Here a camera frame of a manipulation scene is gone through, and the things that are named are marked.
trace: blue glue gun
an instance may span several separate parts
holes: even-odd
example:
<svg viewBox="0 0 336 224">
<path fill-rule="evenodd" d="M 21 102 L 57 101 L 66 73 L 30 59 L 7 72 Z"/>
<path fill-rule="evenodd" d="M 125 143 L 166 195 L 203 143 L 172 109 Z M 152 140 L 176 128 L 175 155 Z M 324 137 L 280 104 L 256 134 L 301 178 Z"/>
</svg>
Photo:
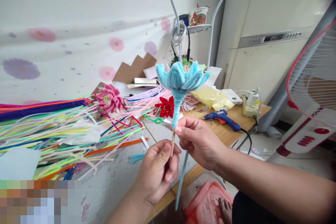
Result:
<svg viewBox="0 0 336 224">
<path fill-rule="evenodd" d="M 205 115 L 205 120 L 214 120 L 217 119 L 221 124 L 227 123 L 235 132 L 241 130 L 241 127 L 238 123 L 227 117 L 228 112 L 226 110 L 215 111 Z"/>
</svg>

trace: paper cup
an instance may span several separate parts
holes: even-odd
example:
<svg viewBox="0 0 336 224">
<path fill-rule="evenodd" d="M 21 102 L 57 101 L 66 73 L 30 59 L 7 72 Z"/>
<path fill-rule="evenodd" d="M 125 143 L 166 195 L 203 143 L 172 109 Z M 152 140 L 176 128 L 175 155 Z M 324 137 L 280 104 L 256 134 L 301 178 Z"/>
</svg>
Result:
<svg viewBox="0 0 336 224">
<path fill-rule="evenodd" d="M 199 7 L 189 12 L 189 26 L 205 25 L 208 7 Z"/>
</svg>

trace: blue pipe cleaner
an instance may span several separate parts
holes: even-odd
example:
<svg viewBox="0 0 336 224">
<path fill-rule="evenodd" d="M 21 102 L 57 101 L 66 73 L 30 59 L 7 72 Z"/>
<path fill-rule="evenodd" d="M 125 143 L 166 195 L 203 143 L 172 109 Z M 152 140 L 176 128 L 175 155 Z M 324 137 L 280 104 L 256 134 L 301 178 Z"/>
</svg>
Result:
<svg viewBox="0 0 336 224">
<path fill-rule="evenodd" d="M 166 73 L 165 67 L 163 65 L 156 65 L 156 73 L 161 85 L 169 89 L 174 97 L 174 114 L 172 121 L 172 128 L 174 130 L 179 121 L 181 104 L 184 98 L 188 93 L 199 89 L 209 79 L 210 73 L 206 72 L 205 74 L 203 74 L 203 70 L 199 68 L 197 61 L 192 64 L 189 72 L 185 72 L 182 64 L 180 62 L 176 62 L 173 64 L 168 73 Z M 177 207 L 179 205 L 183 177 L 188 156 L 189 151 L 186 152 L 183 162 L 180 184 L 178 186 L 176 196 L 175 210 L 177 210 Z"/>
</svg>

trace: pipe cleaner flower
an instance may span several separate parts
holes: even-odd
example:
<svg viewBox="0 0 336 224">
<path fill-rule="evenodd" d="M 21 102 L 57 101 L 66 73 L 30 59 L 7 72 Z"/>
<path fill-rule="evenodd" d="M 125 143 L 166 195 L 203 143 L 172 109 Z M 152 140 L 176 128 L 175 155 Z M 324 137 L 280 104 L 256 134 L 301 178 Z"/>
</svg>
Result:
<svg viewBox="0 0 336 224">
<path fill-rule="evenodd" d="M 174 114 L 174 97 L 171 96 L 169 101 L 163 97 L 160 97 L 162 103 L 155 104 L 155 107 L 161 107 L 160 117 L 173 117 Z"/>
<path fill-rule="evenodd" d="M 187 93 L 200 88 L 204 82 L 210 77 L 210 73 L 203 74 L 203 70 L 199 69 L 198 62 L 195 61 L 189 70 L 185 72 L 180 62 L 176 62 L 166 73 L 163 65 L 156 65 L 157 77 L 162 86 L 171 90 L 174 97 L 174 115 L 173 129 L 177 126 L 179 120 L 180 107 Z"/>
<path fill-rule="evenodd" d="M 116 109 L 121 110 L 123 99 L 119 95 L 119 89 L 112 86 L 112 84 L 105 84 L 105 89 L 99 90 L 99 94 L 97 94 L 98 107 L 106 113 L 114 112 Z"/>
</svg>

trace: pink pipe cleaner flower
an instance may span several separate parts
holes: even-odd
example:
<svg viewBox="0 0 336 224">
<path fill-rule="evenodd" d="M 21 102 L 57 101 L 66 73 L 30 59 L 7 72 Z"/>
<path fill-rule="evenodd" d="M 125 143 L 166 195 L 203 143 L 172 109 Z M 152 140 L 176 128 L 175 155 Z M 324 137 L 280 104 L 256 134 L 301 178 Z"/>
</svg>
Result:
<svg viewBox="0 0 336 224">
<path fill-rule="evenodd" d="M 105 89 L 99 90 L 99 94 L 97 94 L 98 107 L 106 113 L 114 112 L 117 109 L 121 111 L 123 99 L 119 95 L 119 90 L 112 84 L 105 84 Z"/>
</svg>

